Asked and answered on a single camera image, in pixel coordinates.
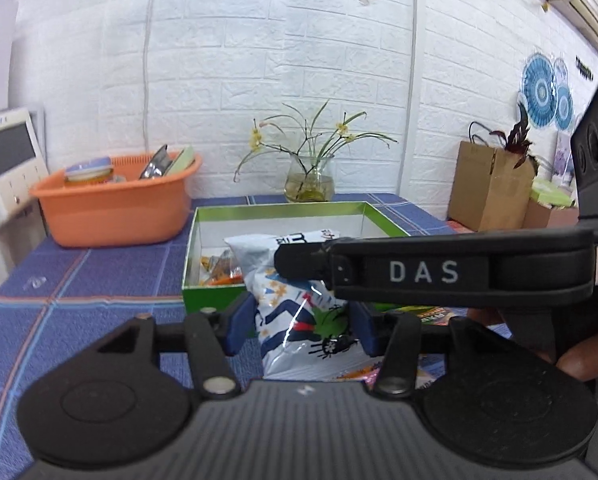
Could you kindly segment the small clear brown snack packet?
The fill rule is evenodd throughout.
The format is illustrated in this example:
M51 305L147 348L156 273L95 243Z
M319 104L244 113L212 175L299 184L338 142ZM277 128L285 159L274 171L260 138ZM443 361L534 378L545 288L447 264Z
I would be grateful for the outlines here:
M231 249L220 255L200 258L201 286L229 286L243 283L243 273Z

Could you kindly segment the white blue snack bag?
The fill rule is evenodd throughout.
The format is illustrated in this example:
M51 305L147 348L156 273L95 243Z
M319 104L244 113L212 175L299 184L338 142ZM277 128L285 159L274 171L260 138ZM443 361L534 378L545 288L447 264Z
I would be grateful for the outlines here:
M257 300L255 325L263 377L272 380L366 380L378 360L366 356L352 335L347 304L320 281L290 281L274 267L274 253L284 244L324 243L325 233L310 232L300 242L279 242L266 235L225 240Z

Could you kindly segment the clear galette snack bag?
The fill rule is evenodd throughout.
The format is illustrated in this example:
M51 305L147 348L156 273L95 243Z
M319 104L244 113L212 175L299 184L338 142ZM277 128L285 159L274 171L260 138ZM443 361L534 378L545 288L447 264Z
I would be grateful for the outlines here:
M407 306L399 307L394 304L373 304L378 312L391 313L410 313L421 319L425 325L447 325L454 316L464 316L467 313L463 308L449 307L425 307L425 306Z

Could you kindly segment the green cardboard box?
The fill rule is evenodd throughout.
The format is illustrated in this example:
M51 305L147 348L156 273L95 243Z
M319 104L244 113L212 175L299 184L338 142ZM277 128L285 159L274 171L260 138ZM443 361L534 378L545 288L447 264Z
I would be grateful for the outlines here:
M411 232L378 207L353 202L285 203L207 206L195 210L184 261L182 297L188 313L204 307L225 309L244 289L241 284L209 285L201 259L219 257L225 240L241 235L266 235L275 244L300 242L310 232L352 238L402 237Z

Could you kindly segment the brown cardboard box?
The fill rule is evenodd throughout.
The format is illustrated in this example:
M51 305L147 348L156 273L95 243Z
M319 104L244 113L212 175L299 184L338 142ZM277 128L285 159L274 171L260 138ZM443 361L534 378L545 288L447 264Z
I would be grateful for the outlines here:
M523 229L566 228L575 226L578 221L578 207L546 205L530 198L521 227Z

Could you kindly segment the green flat box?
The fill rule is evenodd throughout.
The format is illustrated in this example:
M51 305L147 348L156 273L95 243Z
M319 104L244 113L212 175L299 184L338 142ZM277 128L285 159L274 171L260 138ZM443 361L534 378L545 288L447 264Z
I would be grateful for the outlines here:
M574 199L571 194L564 191L553 182L535 178L532 182L531 200L544 206L557 208L570 208L574 205Z

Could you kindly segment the brown paper bag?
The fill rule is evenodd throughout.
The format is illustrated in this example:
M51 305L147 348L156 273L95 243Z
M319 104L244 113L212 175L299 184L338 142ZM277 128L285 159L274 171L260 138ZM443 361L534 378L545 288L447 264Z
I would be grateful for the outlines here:
M520 160L501 148L463 141L448 218L476 232L520 229L535 178L531 162Z

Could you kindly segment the dark purple plant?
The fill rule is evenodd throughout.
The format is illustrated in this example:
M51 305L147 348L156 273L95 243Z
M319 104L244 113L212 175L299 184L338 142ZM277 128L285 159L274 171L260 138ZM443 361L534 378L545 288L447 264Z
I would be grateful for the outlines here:
M489 133L490 136L494 136L494 138L500 142L500 148L503 151L517 157L517 162L514 166L515 169L521 167L525 162L530 162L536 176L538 175L538 170L541 168L553 170L554 166L547 159L542 156L534 155L531 152L533 142L528 136L530 128L527 107L523 102L518 102L517 106L519 110L519 120L512 126L512 130L508 133L504 133L500 130L490 129L486 125L483 125L482 122L473 120L468 125L469 142L490 146L489 142L485 140L483 136L479 136L479 134L472 132L472 128L477 126Z

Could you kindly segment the orange plastic basin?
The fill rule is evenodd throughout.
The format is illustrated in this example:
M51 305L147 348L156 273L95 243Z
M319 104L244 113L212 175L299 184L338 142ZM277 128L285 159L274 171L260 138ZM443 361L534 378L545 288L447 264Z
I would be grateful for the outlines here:
M122 182L68 185L62 170L30 188L55 242L68 248L156 244L179 234L188 219L192 200L187 192L203 159L169 176L139 178L150 155L112 158L114 174Z

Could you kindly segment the glass vase with orchid plant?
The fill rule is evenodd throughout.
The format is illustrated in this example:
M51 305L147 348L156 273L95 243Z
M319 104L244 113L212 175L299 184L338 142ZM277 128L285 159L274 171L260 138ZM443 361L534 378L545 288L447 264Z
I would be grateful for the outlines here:
M323 101L311 114L283 103L282 109L252 121L248 152L233 172L233 181L241 180L244 167L267 156L289 159L284 196L290 203L329 202L335 195L335 177L331 165L344 148L362 141L373 141L391 148L398 143L390 134L355 128L367 117L364 110L343 112L332 122L324 122L330 100Z

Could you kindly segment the blue paper fan decoration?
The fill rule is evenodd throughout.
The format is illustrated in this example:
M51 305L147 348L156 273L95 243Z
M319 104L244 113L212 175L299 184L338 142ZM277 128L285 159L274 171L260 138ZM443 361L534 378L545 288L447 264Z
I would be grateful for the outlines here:
M528 58L521 75L521 93L531 124L535 128L549 126L557 108L556 76L553 63L544 54Z

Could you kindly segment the blue patterned tablecloth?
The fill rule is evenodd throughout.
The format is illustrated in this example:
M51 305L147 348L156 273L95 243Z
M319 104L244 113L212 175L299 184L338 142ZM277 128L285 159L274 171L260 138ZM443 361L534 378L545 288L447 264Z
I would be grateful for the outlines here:
M47 238L1 286L0 479L30 462L16 406L32 382L133 316L183 320L188 233L107 249L65 249Z

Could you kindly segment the white appliance with screen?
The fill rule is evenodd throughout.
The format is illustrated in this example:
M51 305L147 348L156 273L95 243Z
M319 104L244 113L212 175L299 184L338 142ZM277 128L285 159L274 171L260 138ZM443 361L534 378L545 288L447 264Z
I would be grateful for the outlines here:
M26 108L0 113L0 285L46 237L34 184L49 175Z

